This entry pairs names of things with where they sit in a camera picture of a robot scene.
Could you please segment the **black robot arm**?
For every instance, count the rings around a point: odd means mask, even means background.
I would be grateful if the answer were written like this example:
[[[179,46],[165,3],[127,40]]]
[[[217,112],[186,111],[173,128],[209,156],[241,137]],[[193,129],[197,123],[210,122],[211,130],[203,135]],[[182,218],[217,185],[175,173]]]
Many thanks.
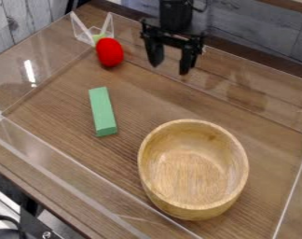
[[[194,0],[161,0],[157,18],[142,18],[141,38],[149,62],[158,67],[165,59],[165,47],[181,49],[179,74],[195,67],[203,53],[206,33],[194,25],[194,12],[203,13],[209,7],[195,7]]]

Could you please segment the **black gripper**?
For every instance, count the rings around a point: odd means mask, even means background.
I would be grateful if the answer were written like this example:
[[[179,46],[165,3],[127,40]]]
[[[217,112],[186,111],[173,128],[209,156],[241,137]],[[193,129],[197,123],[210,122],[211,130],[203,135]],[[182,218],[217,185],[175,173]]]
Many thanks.
[[[149,62],[158,67],[163,62],[163,45],[181,49],[179,73],[186,75],[195,66],[198,55],[205,52],[206,32],[191,24],[183,30],[167,30],[161,27],[157,18],[142,18],[142,39]]]

